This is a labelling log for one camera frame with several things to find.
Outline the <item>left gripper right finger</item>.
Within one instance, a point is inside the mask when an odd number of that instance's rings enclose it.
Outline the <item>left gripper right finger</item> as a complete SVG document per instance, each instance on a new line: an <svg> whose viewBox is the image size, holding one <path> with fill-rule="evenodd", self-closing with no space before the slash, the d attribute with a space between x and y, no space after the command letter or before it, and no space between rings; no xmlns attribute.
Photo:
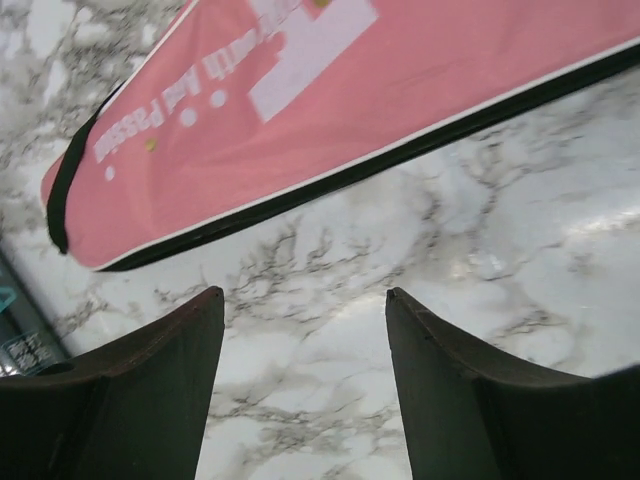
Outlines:
<svg viewBox="0 0 640 480"><path fill-rule="evenodd" d="M635 479L639 369L580 377L523 360L400 288L385 309L416 479Z"/></svg>

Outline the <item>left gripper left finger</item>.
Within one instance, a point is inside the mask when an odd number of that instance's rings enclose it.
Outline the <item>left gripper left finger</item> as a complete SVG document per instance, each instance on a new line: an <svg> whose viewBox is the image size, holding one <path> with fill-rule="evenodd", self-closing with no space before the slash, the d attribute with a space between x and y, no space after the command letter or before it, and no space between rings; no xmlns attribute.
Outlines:
<svg viewBox="0 0 640 480"><path fill-rule="evenodd" d="M224 328L210 287L66 363L3 378L2 478L194 478Z"/></svg>

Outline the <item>black shuttlecock tube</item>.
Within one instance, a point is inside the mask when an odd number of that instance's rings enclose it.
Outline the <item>black shuttlecock tube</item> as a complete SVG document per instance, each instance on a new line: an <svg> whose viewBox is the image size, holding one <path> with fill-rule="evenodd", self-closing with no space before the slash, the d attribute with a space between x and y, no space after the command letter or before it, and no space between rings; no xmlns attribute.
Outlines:
<svg viewBox="0 0 640 480"><path fill-rule="evenodd" d="M4 253L1 253L1 376L33 376L70 355Z"/></svg>

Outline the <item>pink racket bag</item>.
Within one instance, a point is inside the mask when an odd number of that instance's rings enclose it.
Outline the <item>pink racket bag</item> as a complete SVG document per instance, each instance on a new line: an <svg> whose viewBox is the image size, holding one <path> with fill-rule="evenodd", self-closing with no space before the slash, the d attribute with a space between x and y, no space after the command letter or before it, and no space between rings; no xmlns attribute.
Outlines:
<svg viewBox="0 0 640 480"><path fill-rule="evenodd" d="M48 233L137 268L638 60L635 1L189 1L46 173Z"/></svg>

